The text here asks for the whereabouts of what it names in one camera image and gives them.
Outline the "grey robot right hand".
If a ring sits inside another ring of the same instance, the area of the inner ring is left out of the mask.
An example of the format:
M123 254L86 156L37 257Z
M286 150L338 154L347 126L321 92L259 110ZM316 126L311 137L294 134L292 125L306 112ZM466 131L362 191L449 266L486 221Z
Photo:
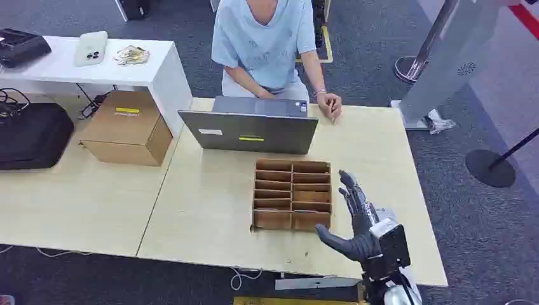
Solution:
M332 234L322 224L315 225L315 233L320 241L331 249L351 261L363 264L371 257L381 254L378 239L370 232L370 228L379 222L379 217L353 175L340 170L339 179L344 185L344 188L339 188L339 193L345 199L350 213L353 237L341 238Z

